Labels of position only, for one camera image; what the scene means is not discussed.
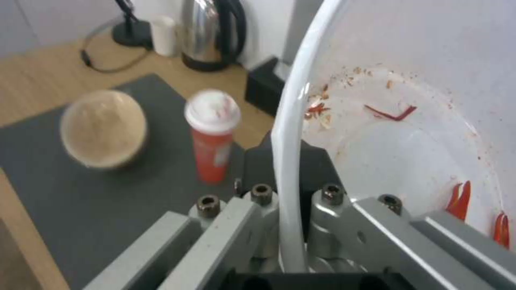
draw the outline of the white cup lid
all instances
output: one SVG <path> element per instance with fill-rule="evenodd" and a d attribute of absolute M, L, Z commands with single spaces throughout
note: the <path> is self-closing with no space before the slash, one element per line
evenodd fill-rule
<path fill-rule="evenodd" d="M 197 92 L 186 104 L 185 118 L 195 130 L 225 135 L 240 122 L 240 108 L 227 93 L 209 89 Z"/>

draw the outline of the paper cup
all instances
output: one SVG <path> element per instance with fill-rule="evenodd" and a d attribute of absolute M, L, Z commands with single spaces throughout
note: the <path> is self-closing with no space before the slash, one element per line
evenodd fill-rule
<path fill-rule="evenodd" d="M 233 130 L 240 122 L 238 105 L 227 93 L 203 90 L 186 104 L 185 118 L 191 126 L 200 179 L 221 182 L 228 168 Z"/>
<path fill-rule="evenodd" d="M 163 56 L 176 54 L 177 37 L 175 35 L 175 21 L 168 16 L 161 16 L 151 21 L 152 45 L 154 51 Z"/>

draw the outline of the red cup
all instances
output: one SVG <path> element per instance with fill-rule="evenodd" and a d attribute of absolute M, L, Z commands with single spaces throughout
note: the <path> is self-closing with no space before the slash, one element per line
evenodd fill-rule
<path fill-rule="evenodd" d="M 191 126 L 199 178 L 210 184 L 223 181 L 233 130 L 240 121 L 238 105 L 222 91 L 204 90 L 186 104 L 185 118 Z"/>

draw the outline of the kettle handle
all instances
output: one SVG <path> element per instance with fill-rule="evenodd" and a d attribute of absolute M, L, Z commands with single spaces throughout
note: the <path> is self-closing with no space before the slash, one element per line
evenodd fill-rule
<path fill-rule="evenodd" d="M 244 50 L 244 45 L 246 44 L 247 37 L 247 22 L 246 22 L 246 14 L 244 12 L 244 7 L 238 0 L 226 0 L 229 11 L 231 14 L 235 16 L 235 24 L 236 24 L 236 36 L 237 36 L 237 45 L 236 50 L 232 53 L 232 58 L 236 59 Z"/>

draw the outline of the black power cord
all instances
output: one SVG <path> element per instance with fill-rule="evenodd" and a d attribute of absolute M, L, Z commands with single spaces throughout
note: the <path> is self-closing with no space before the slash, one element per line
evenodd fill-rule
<path fill-rule="evenodd" d="M 89 68 L 91 68 L 91 69 L 93 69 L 93 70 L 95 70 L 97 72 L 100 72 L 100 73 L 117 73 L 117 72 L 121 72 L 121 71 L 124 71 L 126 69 L 131 68 L 132 66 L 136 65 L 137 63 L 139 63 L 140 61 L 142 61 L 144 58 L 146 58 L 149 55 L 149 53 L 152 50 L 152 48 L 150 46 L 148 46 L 148 45 L 143 44 L 143 47 L 145 48 L 145 52 L 143 54 L 141 54 L 140 56 L 138 56 L 137 58 L 131 60 L 129 63 L 123 65 L 123 66 L 120 66 L 120 67 L 117 67 L 117 68 L 113 68 L 113 69 L 102 69 L 102 68 L 96 67 L 93 64 L 93 61 L 91 60 L 91 57 L 86 52 L 86 48 L 88 47 L 88 45 L 90 44 L 90 42 L 91 42 L 91 40 L 93 39 L 94 36 L 96 36 L 97 34 L 102 32 L 103 30 L 105 30 L 105 29 L 107 29 L 109 27 L 112 27 L 115 24 L 119 23 L 121 19 L 122 19 L 121 17 L 117 17 L 117 18 L 111 19 L 108 22 L 106 22 L 106 23 L 100 25 L 99 27 L 95 28 L 92 32 L 90 32 L 86 36 L 86 38 L 84 39 L 83 47 L 81 48 L 79 53 L 80 53 L 81 60 L 84 62 L 84 64 L 87 67 L 89 67 Z"/>

